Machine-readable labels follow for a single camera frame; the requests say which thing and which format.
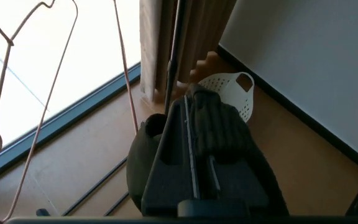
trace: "window frame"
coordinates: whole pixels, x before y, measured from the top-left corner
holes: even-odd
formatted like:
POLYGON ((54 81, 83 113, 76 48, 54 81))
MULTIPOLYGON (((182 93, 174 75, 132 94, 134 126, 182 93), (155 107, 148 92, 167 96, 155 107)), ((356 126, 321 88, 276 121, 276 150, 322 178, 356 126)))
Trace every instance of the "window frame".
MULTIPOLYGON (((140 62, 128 69, 130 84, 139 80, 140 71, 140 62)), ((55 116, 44 121, 37 140, 36 149, 53 140, 53 138, 85 118, 125 89, 126 81, 124 72, 122 72, 55 116)), ((27 157, 35 136, 36 128, 37 127, 31 129, 15 141, 3 147, 0 153, 0 174, 27 157)))

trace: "wall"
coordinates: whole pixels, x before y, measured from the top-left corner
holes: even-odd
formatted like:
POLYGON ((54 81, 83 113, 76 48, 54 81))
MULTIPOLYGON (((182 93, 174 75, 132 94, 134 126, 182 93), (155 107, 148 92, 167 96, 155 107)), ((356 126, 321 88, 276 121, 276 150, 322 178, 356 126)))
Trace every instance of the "wall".
POLYGON ((358 152, 358 1, 237 0, 220 44, 358 152))

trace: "basket hole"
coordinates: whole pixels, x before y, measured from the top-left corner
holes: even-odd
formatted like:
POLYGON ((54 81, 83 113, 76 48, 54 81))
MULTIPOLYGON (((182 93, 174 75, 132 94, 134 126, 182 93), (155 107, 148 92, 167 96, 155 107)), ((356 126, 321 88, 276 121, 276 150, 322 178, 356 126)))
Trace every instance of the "basket hole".
POLYGON ((244 74, 241 74, 236 79, 236 82, 244 89, 245 91, 249 91, 249 89, 252 87, 252 80, 244 74))

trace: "brown curtain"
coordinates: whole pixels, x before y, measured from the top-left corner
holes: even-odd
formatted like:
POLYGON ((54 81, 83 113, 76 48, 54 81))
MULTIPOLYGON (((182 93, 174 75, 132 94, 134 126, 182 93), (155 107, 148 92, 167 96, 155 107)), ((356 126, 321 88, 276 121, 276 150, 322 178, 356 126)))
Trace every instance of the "brown curtain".
MULTIPOLYGON (((197 60, 204 60, 219 44, 236 0, 186 0, 177 52, 177 81, 187 83, 197 60)), ((177 2, 140 0, 140 86, 147 98, 165 95, 177 2)))

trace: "laundry basket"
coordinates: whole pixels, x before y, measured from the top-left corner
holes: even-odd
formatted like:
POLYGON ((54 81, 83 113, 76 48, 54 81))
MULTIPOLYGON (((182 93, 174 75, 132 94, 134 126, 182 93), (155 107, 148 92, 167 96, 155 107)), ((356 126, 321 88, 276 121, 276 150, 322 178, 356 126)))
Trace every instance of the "laundry basket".
POLYGON ((245 72, 239 73, 218 73, 201 80, 198 84, 217 92, 223 103, 234 106, 240 113, 240 117, 247 122, 254 107, 254 79, 245 72), (252 86, 245 91, 237 82, 240 75, 248 76, 252 86))

